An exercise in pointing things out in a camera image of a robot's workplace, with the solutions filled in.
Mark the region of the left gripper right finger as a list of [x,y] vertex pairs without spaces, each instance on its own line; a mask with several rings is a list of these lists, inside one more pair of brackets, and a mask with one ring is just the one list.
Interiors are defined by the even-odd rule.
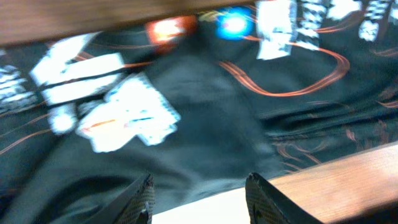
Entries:
[[245,185],[250,224],[322,224],[258,173]]

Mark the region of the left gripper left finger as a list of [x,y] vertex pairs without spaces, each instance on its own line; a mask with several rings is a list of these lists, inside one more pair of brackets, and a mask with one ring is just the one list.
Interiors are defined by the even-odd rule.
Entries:
[[151,224],[155,205],[153,176],[143,175],[84,224]]

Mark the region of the black orange patterned jersey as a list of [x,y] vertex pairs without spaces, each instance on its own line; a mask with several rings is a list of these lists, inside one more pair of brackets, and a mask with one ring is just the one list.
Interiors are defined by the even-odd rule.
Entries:
[[397,140],[396,1],[257,1],[1,49],[1,222],[153,215]]

